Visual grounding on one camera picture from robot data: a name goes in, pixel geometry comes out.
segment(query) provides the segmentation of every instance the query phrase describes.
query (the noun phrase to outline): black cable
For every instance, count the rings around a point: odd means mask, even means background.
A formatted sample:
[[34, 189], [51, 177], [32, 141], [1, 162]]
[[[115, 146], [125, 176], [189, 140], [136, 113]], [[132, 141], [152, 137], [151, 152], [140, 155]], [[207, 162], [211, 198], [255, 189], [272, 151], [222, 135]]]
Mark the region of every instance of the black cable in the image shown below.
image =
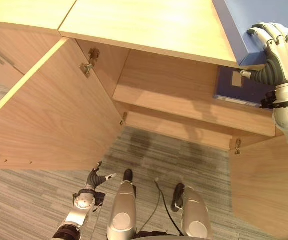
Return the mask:
[[103, 203], [100, 203], [100, 204], [98, 205], [98, 207], [93, 210], [93, 213], [95, 213], [101, 206], [103, 206]]
[[179, 232], [179, 235], [180, 235], [180, 236], [184, 236], [184, 234], [181, 232], [181, 230], [180, 230], [179, 227], [176, 225], [176, 223], [174, 222], [173, 218], [172, 218], [171, 215], [170, 215], [170, 212], [169, 212], [169, 210], [168, 210], [168, 207], [166, 206], [164, 193], [163, 193], [162, 190], [160, 189], [160, 186], [159, 186], [157, 180], [155, 180], [154, 182], [155, 182], [155, 184], [156, 184], [156, 187], [158, 188], [158, 190], [159, 190], [160, 193], [162, 194], [164, 206], [165, 206], [166, 212], [167, 212], [167, 214], [168, 214], [168, 216], [169, 216], [169, 219], [172, 221], [173, 225], [175, 226], [175, 228], [176, 228], [177, 231]]
[[157, 210], [158, 207], [159, 207], [160, 198], [161, 198], [161, 192], [158, 191], [158, 200], [157, 200], [157, 203], [156, 203], [156, 207], [155, 207], [153, 213], [150, 215], [150, 217], [149, 217], [149, 218], [147, 219], [147, 221], [144, 223], [144, 225], [139, 229], [139, 232], [143, 230], [143, 228], [146, 226], [146, 224], [148, 224], [148, 222], [151, 220], [151, 218], [153, 217], [153, 215], [156, 213], [156, 210]]

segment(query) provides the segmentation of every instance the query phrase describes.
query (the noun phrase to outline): wood grain surface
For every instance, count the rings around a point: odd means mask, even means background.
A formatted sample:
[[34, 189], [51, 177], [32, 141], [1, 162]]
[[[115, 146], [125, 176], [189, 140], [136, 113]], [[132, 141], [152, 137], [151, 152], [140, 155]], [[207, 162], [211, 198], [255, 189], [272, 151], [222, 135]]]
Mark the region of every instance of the wood grain surface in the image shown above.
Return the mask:
[[76, 0], [0, 0], [0, 23], [56, 33]]
[[147, 108], [131, 108], [128, 126], [229, 151], [232, 129]]
[[272, 113], [213, 98], [218, 66], [131, 50], [113, 98], [199, 121], [275, 136]]
[[61, 39], [0, 101], [0, 168], [84, 169], [120, 134], [121, 117], [74, 39]]
[[230, 152], [232, 206], [244, 221], [288, 239], [288, 144], [285, 136]]
[[77, 0], [64, 37], [237, 67], [212, 0]]
[[257, 143], [269, 140], [271, 138], [274, 138], [274, 136], [273, 137], [263, 136], [263, 135], [252, 133], [249, 131], [233, 129], [230, 149], [231, 150], [235, 149], [237, 139], [241, 140], [240, 148], [244, 148], [249, 145], [253, 145], [253, 144], [257, 144]]
[[77, 40], [84, 55], [89, 59], [90, 49], [99, 50], [94, 71], [110, 97], [113, 97], [123, 67], [129, 55], [129, 49], [92, 41]]
[[0, 56], [0, 84], [11, 89], [24, 75]]
[[60, 39], [60, 35], [36, 32], [35, 29], [0, 26], [0, 56], [26, 74]]

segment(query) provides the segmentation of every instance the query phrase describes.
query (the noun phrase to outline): cabinet shelf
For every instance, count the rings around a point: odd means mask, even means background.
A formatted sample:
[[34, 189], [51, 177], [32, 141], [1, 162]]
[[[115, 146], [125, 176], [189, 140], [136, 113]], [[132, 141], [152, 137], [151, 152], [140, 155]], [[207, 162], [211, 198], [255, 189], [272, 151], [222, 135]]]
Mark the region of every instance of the cabinet shelf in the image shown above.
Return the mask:
[[272, 137], [272, 113], [213, 98], [218, 66], [131, 50], [113, 99]]
[[232, 129], [148, 108], [131, 107], [126, 123], [145, 131], [229, 151]]

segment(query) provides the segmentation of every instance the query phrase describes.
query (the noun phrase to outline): wooden cabinet door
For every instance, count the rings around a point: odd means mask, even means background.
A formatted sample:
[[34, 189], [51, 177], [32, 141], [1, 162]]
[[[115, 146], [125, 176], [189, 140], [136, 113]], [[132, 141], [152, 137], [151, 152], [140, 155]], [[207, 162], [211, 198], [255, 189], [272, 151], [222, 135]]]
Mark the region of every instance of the wooden cabinet door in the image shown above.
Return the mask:
[[0, 24], [0, 56], [23, 74], [61, 39], [58, 34], [38, 31], [38, 28], [33, 31], [20, 26]]
[[0, 101], [0, 168], [90, 169], [121, 116], [74, 39], [62, 38]]
[[284, 136], [230, 152], [232, 207], [246, 222], [288, 239], [288, 144]]
[[0, 84], [11, 89], [24, 75], [0, 56]]

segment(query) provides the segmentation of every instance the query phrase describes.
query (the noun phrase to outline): cabinet hinge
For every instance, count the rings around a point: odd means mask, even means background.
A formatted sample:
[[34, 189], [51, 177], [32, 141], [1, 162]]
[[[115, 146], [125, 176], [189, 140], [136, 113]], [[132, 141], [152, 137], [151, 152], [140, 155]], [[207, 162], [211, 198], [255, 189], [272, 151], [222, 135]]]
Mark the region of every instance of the cabinet hinge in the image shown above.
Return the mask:
[[89, 56], [89, 60], [88, 60], [89, 64], [92, 64], [93, 66], [95, 66], [96, 62], [98, 61], [100, 57], [100, 50], [96, 47], [93, 47], [89, 50], [88, 56]]
[[127, 112], [124, 112], [123, 118], [122, 118], [122, 120], [119, 122], [119, 124], [120, 124], [121, 126], [125, 123], [127, 117], [128, 117], [128, 113], [127, 113]]
[[236, 142], [235, 142], [235, 155], [241, 154], [241, 150], [240, 150], [241, 144], [242, 144], [242, 140], [240, 138], [236, 139]]
[[89, 60], [88, 63], [82, 63], [79, 66], [79, 69], [82, 71], [82, 73], [85, 75], [85, 77], [90, 76], [90, 70], [94, 68], [96, 62], [98, 61], [100, 57], [100, 50], [93, 47], [88, 52]]

